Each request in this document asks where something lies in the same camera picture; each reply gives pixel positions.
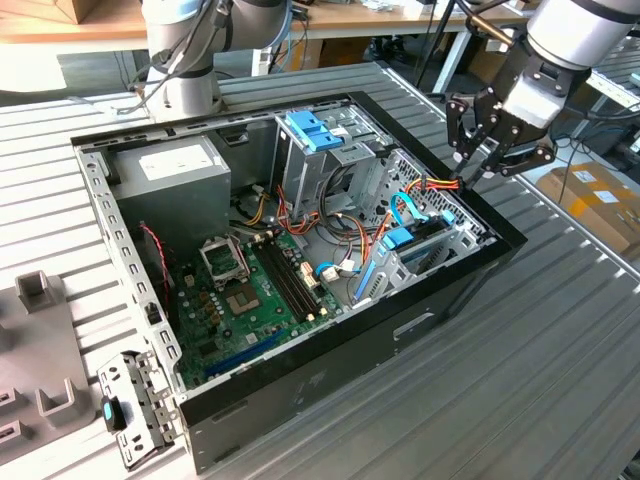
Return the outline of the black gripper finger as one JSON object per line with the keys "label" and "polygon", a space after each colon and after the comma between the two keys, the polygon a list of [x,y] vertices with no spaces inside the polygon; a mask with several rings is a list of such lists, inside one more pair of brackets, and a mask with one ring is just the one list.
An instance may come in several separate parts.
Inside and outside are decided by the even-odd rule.
{"label": "black gripper finger", "polygon": [[553,161],[554,146],[552,144],[539,143],[530,150],[514,155],[506,155],[497,148],[464,181],[464,189],[471,190],[484,174],[511,177],[547,165]]}
{"label": "black gripper finger", "polygon": [[479,167],[468,179],[462,177],[463,169],[469,164],[473,155],[481,145],[481,130],[468,130],[464,125],[464,116],[470,108],[466,97],[452,95],[446,101],[446,126],[448,144],[454,149],[452,158],[456,168],[450,178],[461,178],[464,187],[474,187],[481,176]]}

